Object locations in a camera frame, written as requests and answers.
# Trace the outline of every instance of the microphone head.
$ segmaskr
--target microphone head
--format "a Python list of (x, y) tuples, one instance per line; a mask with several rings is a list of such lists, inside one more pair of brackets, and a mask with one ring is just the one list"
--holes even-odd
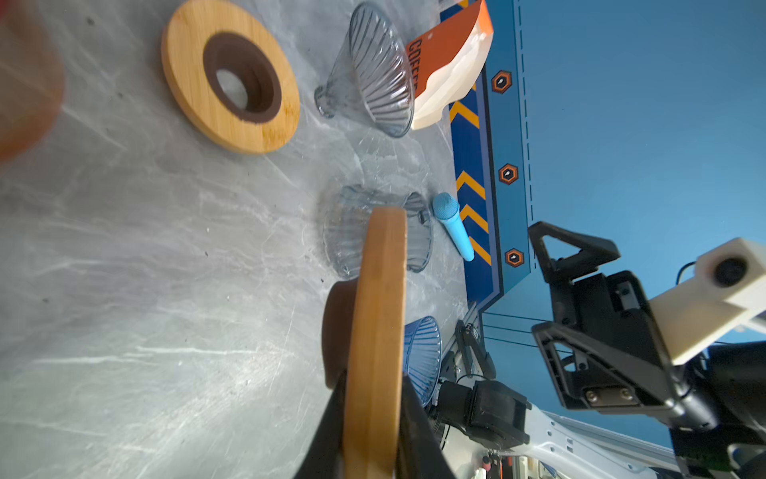
[(434, 207), (434, 215), (440, 220), (450, 219), (460, 210), (457, 200), (449, 193), (439, 193), (436, 195), (432, 206)]

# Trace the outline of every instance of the hexagon icon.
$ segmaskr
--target hexagon icon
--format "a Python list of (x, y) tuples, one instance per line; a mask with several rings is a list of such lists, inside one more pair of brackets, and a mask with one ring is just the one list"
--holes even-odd
[(510, 185), (517, 179), (519, 179), (519, 169), (514, 165), (505, 165), (499, 171), (500, 181)]
[(497, 94), (504, 94), (511, 85), (513, 85), (513, 80), (509, 71), (501, 70), (492, 79), (492, 91)]
[(513, 248), (511, 251), (508, 251), (506, 253), (506, 263), (510, 264), (513, 267), (521, 266), (522, 264), (524, 264), (524, 253)]

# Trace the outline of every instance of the yellow chevron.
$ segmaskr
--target yellow chevron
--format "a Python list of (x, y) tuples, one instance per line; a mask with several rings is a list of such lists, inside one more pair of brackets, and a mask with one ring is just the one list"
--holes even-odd
[(476, 128), (479, 128), (479, 115), (475, 114), (471, 110), (468, 110), (468, 107), (463, 105), (461, 102), (456, 101), (452, 108), (450, 108), (450, 123), (455, 120), (455, 116), (458, 114), (463, 115), (463, 118), (468, 120), (469, 123), (474, 125)]
[(466, 172), (460, 173), (460, 176), (457, 177), (458, 191), (460, 191), (460, 189), (463, 188), (463, 185), (468, 185), (473, 191), (478, 193), (479, 196), (482, 197), (482, 199), (486, 199), (486, 193), (484, 192), (484, 187), (481, 186), (478, 181), (471, 178), (471, 176)]
[(475, 209), (471, 208), (470, 205), (463, 206), (463, 211), (460, 212), (460, 219), (463, 221), (466, 221), (466, 218), (471, 218), (486, 233), (489, 233), (489, 223), (487, 223), (486, 220), (482, 218), (481, 215), (477, 213)]
[(470, 236), (468, 239), (471, 240), (471, 245), (473, 246), (473, 250), (478, 254), (489, 266), (492, 266), (492, 257), (489, 256), (489, 253), (484, 251), (484, 248), (482, 248), (479, 243), (476, 243), (476, 240), (471, 238)]

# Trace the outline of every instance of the blue wall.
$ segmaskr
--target blue wall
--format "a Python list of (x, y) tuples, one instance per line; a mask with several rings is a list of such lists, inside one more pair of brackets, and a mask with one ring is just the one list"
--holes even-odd
[[(623, 257), (602, 271), (633, 271), (649, 297), (731, 238), (766, 243), (766, 2), (488, 0), (511, 5), (533, 221), (612, 239)], [(483, 319), (499, 379), (538, 406), (669, 445), (648, 418), (563, 412), (529, 346), (551, 319), (536, 264)]]

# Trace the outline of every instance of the center hole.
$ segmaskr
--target center hole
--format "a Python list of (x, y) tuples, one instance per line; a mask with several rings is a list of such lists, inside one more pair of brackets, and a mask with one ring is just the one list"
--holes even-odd
[(247, 107), (247, 90), (242, 80), (237, 75), (223, 68), (216, 71), (215, 76), (218, 78), (218, 83), (221, 84), (221, 88), (228, 99), (237, 108), (244, 110)]

